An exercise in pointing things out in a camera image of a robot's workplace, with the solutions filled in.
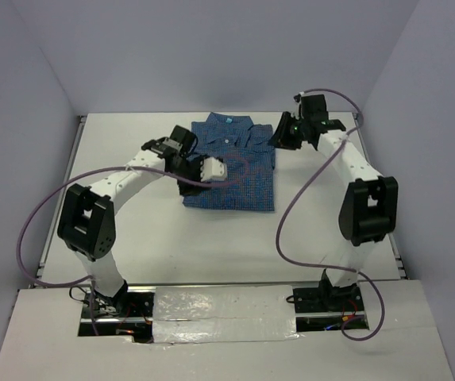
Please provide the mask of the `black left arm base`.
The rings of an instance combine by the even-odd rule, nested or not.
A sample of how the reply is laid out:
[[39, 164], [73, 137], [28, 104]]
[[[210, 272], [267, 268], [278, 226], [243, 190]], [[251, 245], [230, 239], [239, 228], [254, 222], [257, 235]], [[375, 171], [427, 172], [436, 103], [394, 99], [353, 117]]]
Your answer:
[[95, 295], [90, 308], [90, 290], [73, 286], [68, 297], [81, 304], [79, 337], [132, 337], [137, 343], [153, 342], [152, 316], [155, 293], [129, 291], [121, 307], [114, 307]]

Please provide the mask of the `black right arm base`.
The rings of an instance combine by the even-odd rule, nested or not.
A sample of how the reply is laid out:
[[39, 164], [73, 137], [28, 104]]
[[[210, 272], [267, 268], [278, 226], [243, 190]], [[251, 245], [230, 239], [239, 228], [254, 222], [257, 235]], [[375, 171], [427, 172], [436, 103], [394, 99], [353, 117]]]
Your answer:
[[347, 329], [367, 329], [364, 303], [359, 287], [331, 287], [321, 283], [315, 287], [294, 288], [286, 297], [293, 305], [298, 333], [340, 330], [344, 322], [355, 318]]

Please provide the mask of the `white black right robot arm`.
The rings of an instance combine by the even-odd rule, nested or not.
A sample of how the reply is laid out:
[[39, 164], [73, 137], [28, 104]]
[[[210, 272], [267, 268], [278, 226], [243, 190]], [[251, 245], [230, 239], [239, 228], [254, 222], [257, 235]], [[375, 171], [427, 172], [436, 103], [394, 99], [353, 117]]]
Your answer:
[[320, 265], [318, 301], [326, 310], [336, 310], [346, 293], [357, 285], [364, 262], [376, 244], [392, 233], [396, 225], [399, 184], [368, 163], [350, 137], [354, 133], [333, 119], [326, 105], [325, 90], [307, 90], [294, 97], [297, 110], [284, 112], [269, 145], [298, 150], [310, 144], [322, 154], [320, 171], [333, 167], [345, 186], [337, 223], [350, 249], [333, 265]]

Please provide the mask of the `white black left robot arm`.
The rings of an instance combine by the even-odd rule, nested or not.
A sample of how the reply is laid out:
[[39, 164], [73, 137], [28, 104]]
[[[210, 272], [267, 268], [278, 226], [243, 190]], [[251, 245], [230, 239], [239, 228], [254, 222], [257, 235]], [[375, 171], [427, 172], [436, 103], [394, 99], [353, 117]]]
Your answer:
[[92, 278], [93, 294], [110, 316], [129, 307], [128, 283], [112, 254], [116, 238], [115, 216], [136, 194], [165, 173], [176, 175], [181, 196], [205, 190], [201, 167], [205, 155], [193, 157], [199, 139], [175, 126], [168, 137], [152, 139], [123, 167], [88, 186], [75, 183], [65, 194], [57, 228], [58, 237], [81, 260]]

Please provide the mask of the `blue checked long sleeve shirt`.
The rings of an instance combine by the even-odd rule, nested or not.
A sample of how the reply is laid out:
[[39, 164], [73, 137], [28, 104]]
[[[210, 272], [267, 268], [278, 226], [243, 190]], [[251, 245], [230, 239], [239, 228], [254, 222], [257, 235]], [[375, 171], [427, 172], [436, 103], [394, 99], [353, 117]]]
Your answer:
[[220, 158], [227, 166], [228, 187], [205, 189], [186, 196], [183, 205], [208, 210], [273, 212], [276, 149], [268, 142], [273, 128], [249, 116], [211, 113], [191, 123], [198, 138], [195, 155]]

